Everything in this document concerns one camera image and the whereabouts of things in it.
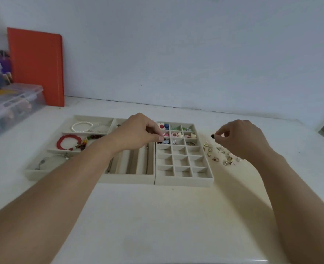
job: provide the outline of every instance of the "white table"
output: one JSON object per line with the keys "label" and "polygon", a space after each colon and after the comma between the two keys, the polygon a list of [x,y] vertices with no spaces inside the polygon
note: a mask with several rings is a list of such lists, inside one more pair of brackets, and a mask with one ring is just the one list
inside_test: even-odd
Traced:
{"label": "white table", "polygon": [[[324,200],[324,138],[297,121],[67,97],[0,136],[0,208],[33,184],[23,170],[65,119],[137,112],[192,122],[213,143],[222,124],[249,119]],[[97,184],[53,263],[287,263],[257,171],[246,161],[210,164],[211,188]]]}

